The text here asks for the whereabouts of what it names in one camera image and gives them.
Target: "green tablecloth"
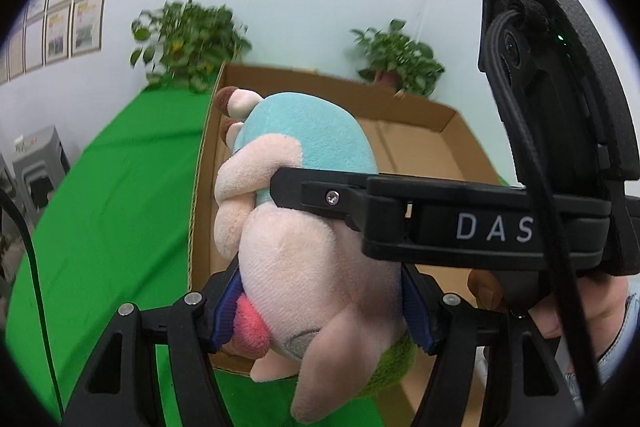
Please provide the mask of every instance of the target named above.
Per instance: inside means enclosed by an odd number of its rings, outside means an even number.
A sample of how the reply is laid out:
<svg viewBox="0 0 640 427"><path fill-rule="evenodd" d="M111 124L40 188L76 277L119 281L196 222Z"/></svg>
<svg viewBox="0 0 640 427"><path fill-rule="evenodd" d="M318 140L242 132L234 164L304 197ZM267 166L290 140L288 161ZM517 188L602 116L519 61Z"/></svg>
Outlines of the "green tablecloth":
<svg viewBox="0 0 640 427"><path fill-rule="evenodd" d="M209 100L144 92L86 149L34 234L54 363L66 403L117 307L167 306L187 289L191 193ZM7 342L40 399L56 414L28 263L9 310ZM168 353L158 347L168 427L180 425ZM293 381L255 384L217 373L236 427L294 426ZM320 425L380 427L375 402L355 401Z"/></svg>

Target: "light blue sleeve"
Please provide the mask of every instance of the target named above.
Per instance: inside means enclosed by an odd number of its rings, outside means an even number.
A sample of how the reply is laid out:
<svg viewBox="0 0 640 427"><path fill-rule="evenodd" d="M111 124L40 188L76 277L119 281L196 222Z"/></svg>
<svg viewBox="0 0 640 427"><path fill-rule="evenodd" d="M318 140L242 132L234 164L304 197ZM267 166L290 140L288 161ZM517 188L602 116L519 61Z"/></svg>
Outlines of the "light blue sleeve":
<svg viewBox="0 0 640 427"><path fill-rule="evenodd" d="M638 280L638 278L629 279L628 297L626 298L626 313L625 320L622 323L622 329L614 343L598 361L600 380L603 383L612 377L618 367L618 364L624 358L626 350L630 346L636 330L640 327L640 323L638 321L639 314L640 280ZM566 380L567 386L574 397L575 404L582 409L582 401L580 400L580 392L575 375L566 375L564 379Z"/></svg>

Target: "green plush hair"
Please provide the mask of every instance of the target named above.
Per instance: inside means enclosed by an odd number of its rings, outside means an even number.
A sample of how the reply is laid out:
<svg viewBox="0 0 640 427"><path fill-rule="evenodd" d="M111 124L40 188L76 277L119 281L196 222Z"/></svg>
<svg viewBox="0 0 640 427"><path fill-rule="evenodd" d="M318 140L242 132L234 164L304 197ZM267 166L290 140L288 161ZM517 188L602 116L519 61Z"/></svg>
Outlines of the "green plush hair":
<svg viewBox="0 0 640 427"><path fill-rule="evenodd" d="M409 333L405 332L400 340L382 354L378 368L357 398L375 395L399 383L413 367L417 352L417 346Z"/></svg>

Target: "plush toy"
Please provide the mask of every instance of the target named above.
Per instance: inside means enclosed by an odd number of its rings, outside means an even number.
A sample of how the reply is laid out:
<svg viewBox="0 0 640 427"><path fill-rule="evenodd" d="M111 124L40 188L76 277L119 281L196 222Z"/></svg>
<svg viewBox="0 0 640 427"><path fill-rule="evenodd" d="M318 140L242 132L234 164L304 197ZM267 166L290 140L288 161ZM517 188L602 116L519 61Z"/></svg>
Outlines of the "plush toy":
<svg viewBox="0 0 640 427"><path fill-rule="evenodd" d="M238 255L242 282L225 350L255 360L256 382L298 375L291 415L312 423L411 367L401 270L365 257L343 222L278 208L268 187L280 167L375 174L376 162L357 121L326 100L225 87L214 103L232 150L214 240L226 259Z"/></svg>

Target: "white lettering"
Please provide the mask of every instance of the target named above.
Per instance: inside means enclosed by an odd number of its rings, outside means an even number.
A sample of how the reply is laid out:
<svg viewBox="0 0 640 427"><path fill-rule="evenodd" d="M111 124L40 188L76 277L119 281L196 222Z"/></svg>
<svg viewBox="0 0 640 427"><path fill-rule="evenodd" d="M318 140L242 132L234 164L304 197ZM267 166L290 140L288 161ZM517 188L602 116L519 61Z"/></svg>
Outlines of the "white lettering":
<svg viewBox="0 0 640 427"><path fill-rule="evenodd" d="M531 225L533 223L533 217L525 216L520 220L520 230L522 230L525 234L527 234L524 237L522 237L521 235L516 237L516 239L520 243L529 242L531 240L531 235L533 235L533 232L531 231L531 229L525 226L526 223L529 223Z"/></svg>
<svg viewBox="0 0 640 427"><path fill-rule="evenodd" d="M471 220L471 230L468 233L462 233L462 228L465 222L465 219ZM456 234L456 239L471 239L476 235L476 224L478 220L476 216L473 214L467 214L466 212L460 212L458 214L458 233Z"/></svg>
<svg viewBox="0 0 640 427"><path fill-rule="evenodd" d="M502 224L502 216L495 218L494 225L491 227L491 232L486 236L487 241L491 241L492 237L500 237L500 240L504 243L506 238L504 237L504 225Z"/></svg>

